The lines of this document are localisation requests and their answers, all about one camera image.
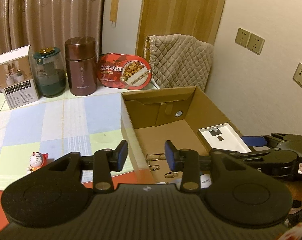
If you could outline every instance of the wooden door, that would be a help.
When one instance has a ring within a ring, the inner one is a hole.
[[[225,0],[143,0],[136,53],[143,56],[147,35],[180,33],[213,44]]]

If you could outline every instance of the curtain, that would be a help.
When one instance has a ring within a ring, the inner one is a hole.
[[[33,52],[91,36],[101,49],[103,0],[0,0],[0,55],[30,44]]]

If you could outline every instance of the brown thermos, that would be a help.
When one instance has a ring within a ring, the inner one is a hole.
[[[75,96],[87,96],[97,89],[97,55],[95,39],[75,37],[65,44],[66,71],[69,87]]]

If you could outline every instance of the orange surface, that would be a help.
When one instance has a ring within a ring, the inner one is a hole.
[[[118,183],[130,183],[130,184],[138,183],[138,179],[134,171],[112,177],[112,180],[115,188],[117,187]],[[92,182],[85,183],[84,185],[86,187],[92,188]],[[2,191],[0,191],[0,230],[3,229],[8,224],[7,219],[1,207],[1,195],[2,195]]]

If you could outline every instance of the quilted chair cover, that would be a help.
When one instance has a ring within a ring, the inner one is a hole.
[[[204,91],[212,66],[211,44],[182,34],[153,35],[146,39],[144,57],[148,49],[153,78],[160,88],[197,86]]]

